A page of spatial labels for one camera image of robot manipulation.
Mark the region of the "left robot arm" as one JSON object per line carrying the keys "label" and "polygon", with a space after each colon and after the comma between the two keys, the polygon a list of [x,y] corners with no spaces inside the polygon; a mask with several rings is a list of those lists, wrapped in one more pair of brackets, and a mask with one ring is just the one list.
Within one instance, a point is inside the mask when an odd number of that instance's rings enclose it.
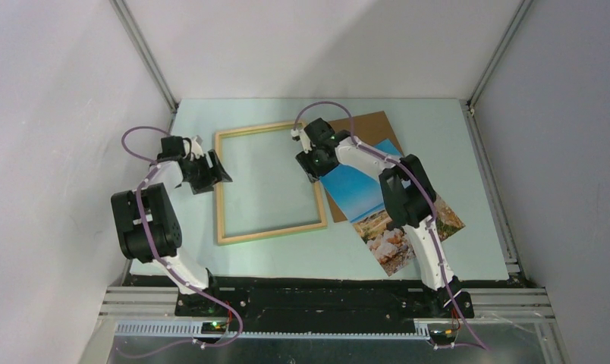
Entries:
{"label": "left robot arm", "polygon": [[120,250],[129,260],[164,271],[180,293],[196,294],[193,304],[202,314],[215,315],[222,309],[223,296],[210,287],[209,269],[187,258],[170,195],[183,185],[194,195],[211,193],[231,177],[216,151],[203,149],[199,136],[166,136],[161,145],[144,179],[111,197]]}

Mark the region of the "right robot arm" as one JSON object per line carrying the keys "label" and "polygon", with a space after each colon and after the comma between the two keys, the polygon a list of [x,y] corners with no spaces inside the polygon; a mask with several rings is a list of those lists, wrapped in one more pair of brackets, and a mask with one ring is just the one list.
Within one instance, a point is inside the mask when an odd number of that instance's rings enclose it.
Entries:
{"label": "right robot arm", "polygon": [[390,225],[411,238],[422,282],[429,291],[424,297],[427,312],[435,317],[447,315],[461,293],[461,283],[440,243],[436,193],[420,160],[415,155],[385,154],[348,130],[335,131],[321,118],[303,127],[294,125],[291,138],[302,145],[296,160],[310,181],[345,165],[379,183]]}

